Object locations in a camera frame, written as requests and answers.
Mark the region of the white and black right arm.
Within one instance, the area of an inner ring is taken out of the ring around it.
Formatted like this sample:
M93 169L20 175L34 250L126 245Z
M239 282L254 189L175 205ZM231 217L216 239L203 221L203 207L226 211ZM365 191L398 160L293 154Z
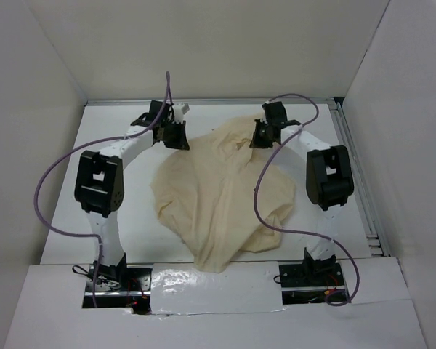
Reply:
M349 153L345 146L330 145L304 130L301 122L289 120L281 101L267 101L262 109L264 116L255 120L250 147L268 149L277 143L299 155L305 163L307 197L322 215L312 234L317 240L304 248L302 262L304 280L318 285L334 269L332 225L354 191Z

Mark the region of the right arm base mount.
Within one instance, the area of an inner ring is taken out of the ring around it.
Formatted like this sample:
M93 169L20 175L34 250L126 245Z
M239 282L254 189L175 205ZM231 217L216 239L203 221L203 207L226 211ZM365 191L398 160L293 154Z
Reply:
M273 281L280 285L284 305L303 305L329 302L338 304L348 298L341 265L337 262L334 269L316 276L308 276L302 263L280 264L279 274Z

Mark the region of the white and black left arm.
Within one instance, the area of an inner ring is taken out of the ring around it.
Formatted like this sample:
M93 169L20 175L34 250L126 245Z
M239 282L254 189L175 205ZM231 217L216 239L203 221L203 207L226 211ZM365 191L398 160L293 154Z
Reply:
M99 151L84 151L80 155L74 196L86 212L93 234L100 237L94 267L113 290L123 289L129 281L118 230L118 209L124 200L124 170L156 143L189 150L184 120L189 110L187 103L153 100L149 111L135 119L119 140Z

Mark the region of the cream yellow zip jacket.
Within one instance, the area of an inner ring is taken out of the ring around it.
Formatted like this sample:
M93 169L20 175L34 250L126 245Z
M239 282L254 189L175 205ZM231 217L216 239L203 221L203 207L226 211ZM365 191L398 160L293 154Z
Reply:
M200 271L221 273L240 252L277 249L277 229L294 208L295 182L272 165L255 215L254 188L266 158L249 146L254 121L239 116L190 140L190 150L170 155L150 184L159 222L181 238Z

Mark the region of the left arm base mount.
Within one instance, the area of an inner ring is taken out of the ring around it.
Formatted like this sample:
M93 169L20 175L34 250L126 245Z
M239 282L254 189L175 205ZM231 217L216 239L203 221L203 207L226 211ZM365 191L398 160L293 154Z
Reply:
M72 271L86 279L82 308L95 308L92 299L94 296L97 308L126 308L137 315L150 313L152 268L127 268L120 281L99 274L95 285L92 266L87 270L74 265Z

